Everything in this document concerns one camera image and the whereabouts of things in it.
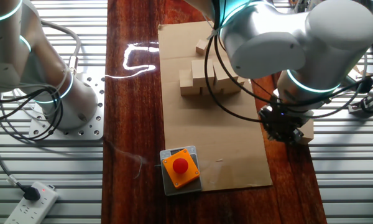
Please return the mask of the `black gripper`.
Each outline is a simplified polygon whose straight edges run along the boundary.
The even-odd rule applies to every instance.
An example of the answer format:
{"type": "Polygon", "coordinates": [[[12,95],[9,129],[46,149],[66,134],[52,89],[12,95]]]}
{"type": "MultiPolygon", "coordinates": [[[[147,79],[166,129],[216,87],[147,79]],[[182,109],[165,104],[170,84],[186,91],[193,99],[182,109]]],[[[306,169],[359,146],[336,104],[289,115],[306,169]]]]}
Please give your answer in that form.
{"type": "Polygon", "coordinates": [[[302,126],[302,119],[290,116],[282,111],[278,106],[265,105],[258,115],[263,122],[263,127],[267,133],[267,139],[271,141],[282,141],[285,143],[299,143],[304,133],[299,130],[302,126]],[[282,136],[282,126],[284,127],[284,137],[282,136]]]}

